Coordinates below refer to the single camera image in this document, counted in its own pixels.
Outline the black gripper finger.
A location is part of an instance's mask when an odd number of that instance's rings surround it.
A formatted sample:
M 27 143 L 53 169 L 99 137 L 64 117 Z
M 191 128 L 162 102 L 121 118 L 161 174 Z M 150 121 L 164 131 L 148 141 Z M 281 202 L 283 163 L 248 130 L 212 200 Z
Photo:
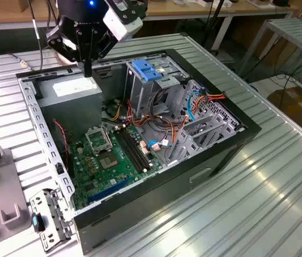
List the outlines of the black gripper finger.
M 74 27 L 62 29 L 59 25 L 47 33 L 48 45 L 70 62 L 77 62 L 87 78 L 87 60 L 85 46 L 80 42 L 82 32 Z
M 92 76 L 92 62 L 104 58 L 117 43 L 117 39 L 112 33 L 95 34 L 89 38 L 89 53 L 87 55 L 87 77 Z

